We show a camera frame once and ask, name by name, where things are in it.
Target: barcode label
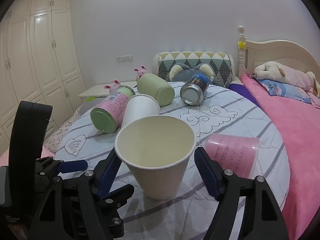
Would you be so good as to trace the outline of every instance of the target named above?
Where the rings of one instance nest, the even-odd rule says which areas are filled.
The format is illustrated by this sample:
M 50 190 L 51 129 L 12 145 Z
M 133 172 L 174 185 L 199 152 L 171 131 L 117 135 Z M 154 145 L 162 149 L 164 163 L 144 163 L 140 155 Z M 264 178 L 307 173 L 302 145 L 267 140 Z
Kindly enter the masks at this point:
M 108 95 L 104 101 L 110 101 L 110 102 L 114 102 L 118 97 L 119 95 L 121 95 L 121 92 L 120 91 L 115 91 L 113 92 L 111 95 Z

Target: purple fabric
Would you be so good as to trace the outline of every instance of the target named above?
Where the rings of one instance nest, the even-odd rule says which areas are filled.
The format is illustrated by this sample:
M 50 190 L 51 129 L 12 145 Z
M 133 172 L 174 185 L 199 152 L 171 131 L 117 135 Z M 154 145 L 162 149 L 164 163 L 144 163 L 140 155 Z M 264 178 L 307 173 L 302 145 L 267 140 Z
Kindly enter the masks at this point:
M 244 85 L 240 84 L 230 84 L 228 87 L 230 90 L 237 92 L 239 95 L 249 99 L 252 103 L 254 103 L 257 107 L 260 107 L 257 100 L 250 94 L 249 90 Z

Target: striped tablecloth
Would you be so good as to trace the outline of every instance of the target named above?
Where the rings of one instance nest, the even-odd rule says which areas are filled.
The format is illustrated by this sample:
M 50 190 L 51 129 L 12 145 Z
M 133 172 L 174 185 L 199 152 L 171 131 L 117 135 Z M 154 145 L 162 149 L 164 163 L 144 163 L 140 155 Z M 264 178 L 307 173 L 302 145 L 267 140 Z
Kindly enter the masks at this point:
M 203 146 L 211 133 L 259 138 L 260 150 L 252 178 L 264 176 L 282 208 L 289 189 L 288 156 L 281 135 L 268 116 L 238 93 L 212 85 L 200 106 L 187 106 L 179 96 L 182 85 L 183 82 L 171 83 L 175 98 L 169 106 L 161 108 L 160 114 L 179 117 L 188 122 L 197 135 L 198 146 Z M 114 147 L 117 131 L 113 134 L 99 132 L 92 125 L 89 114 L 90 111 L 86 112 L 68 129 L 55 159 L 85 159 L 89 163 L 88 169 L 93 169 L 100 160 L 107 157 Z M 76 152 L 68 148 L 73 140 L 79 141 Z M 77 177 L 81 173 L 62 177 Z M 208 195 L 193 155 L 175 198 L 156 201 L 145 196 L 128 167 L 122 163 L 111 190 L 128 183 L 135 187 L 135 192 L 127 205 L 118 210 L 124 220 L 125 235 L 121 239 L 203 239 L 218 203 Z M 243 212 L 244 198 L 239 200 L 230 239 L 237 239 Z

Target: cup rim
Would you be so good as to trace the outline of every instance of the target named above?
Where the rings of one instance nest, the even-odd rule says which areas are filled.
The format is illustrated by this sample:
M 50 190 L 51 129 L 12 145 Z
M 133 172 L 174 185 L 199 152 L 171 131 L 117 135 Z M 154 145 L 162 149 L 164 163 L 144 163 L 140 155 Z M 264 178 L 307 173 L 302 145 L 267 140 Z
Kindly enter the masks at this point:
M 154 116 L 162 116 L 162 115 L 150 115 L 150 116 L 143 117 L 143 118 L 141 118 L 141 119 L 150 118 L 150 117 L 154 117 Z M 175 116 L 170 116 L 170 115 L 163 115 L 163 116 L 175 118 L 175 119 L 178 119 L 178 120 L 180 120 L 180 121 L 182 121 L 182 122 L 185 122 L 185 121 L 183 121 L 182 119 L 180 119 L 180 118 L 178 118 L 178 117 L 175 117 Z M 141 120 L 141 119 L 135 120 L 135 121 L 127 124 L 125 127 L 127 127 L 128 125 L 130 125 L 130 124 L 132 124 L 132 123 L 134 123 L 134 122 L 137 122 L 137 121 L 139 121 L 139 120 Z M 121 130 L 118 132 L 118 134 L 117 134 L 117 136 L 116 136 L 116 141 L 115 141 L 116 154 L 117 154 L 117 156 L 119 157 L 119 159 L 122 160 L 122 161 L 123 161 L 124 163 L 126 163 L 127 165 L 130 165 L 130 166 L 132 166 L 132 167 L 134 167 L 134 168 L 138 168 L 138 169 L 142 169 L 142 170 L 153 170 L 153 171 L 154 171 L 154 170 L 163 170 L 163 169 L 167 169 L 167 168 L 176 166 L 177 164 L 180 164 L 180 163 L 184 162 L 185 160 L 187 160 L 188 158 L 190 158 L 190 156 L 192 155 L 192 153 L 193 153 L 193 152 L 195 151 L 195 149 L 196 149 L 196 134 L 195 134 L 195 132 L 193 131 L 193 129 L 192 129 L 192 127 L 191 127 L 190 124 L 188 124 L 187 122 L 185 122 L 185 124 L 187 124 L 187 125 L 189 126 L 189 128 L 190 128 L 190 129 L 192 130 L 192 132 L 193 132 L 193 138 L 194 138 L 193 145 L 192 145 L 190 151 L 189 151 L 183 158 L 177 160 L 177 161 L 174 162 L 174 163 L 170 163 L 170 164 L 168 164 L 168 165 L 160 166 L 160 167 L 145 167 L 145 166 L 140 166 L 140 165 L 131 163 L 131 162 L 127 161 L 126 159 L 124 159 L 124 158 L 121 156 L 121 154 L 118 153 L 119 150 L 118 150 L 118 147 L 117 147 L 117 144 L 118 144 L 118 143 L 117 143 L 117 142 L 118 142 L 118 136 L 123 132 L 123 130 L 124 130 L 123 128 L 121 128 Z
M 129 98 L 128 102 L 129 102 L 132 98 L 135 98 L 135 97 L 138 97 L 138 96 L 148 97 L 148 98 L 151 98 L 153 101 L 155 101 L 156 104 L 158 105 L 158 114 L 160 113 L 160 105 L 159 105 L 158 101 L 155 100 L 152 96 L 149 96 L 149 95 L 147 95 L 147 94 L 135 94 L 134 96 L 132 96 L 132 97 Z

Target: pink plastic cup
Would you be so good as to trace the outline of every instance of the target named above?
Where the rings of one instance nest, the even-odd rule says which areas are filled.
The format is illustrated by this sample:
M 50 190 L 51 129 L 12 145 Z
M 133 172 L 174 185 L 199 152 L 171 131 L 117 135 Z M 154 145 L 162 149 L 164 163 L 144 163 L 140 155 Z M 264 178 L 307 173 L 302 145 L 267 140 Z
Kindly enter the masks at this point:
M 237 176 L 250 178 L 258 157 L 258 138 L 212 134 L 204 145 L 209 157 L 224 170 L 232 170 Z

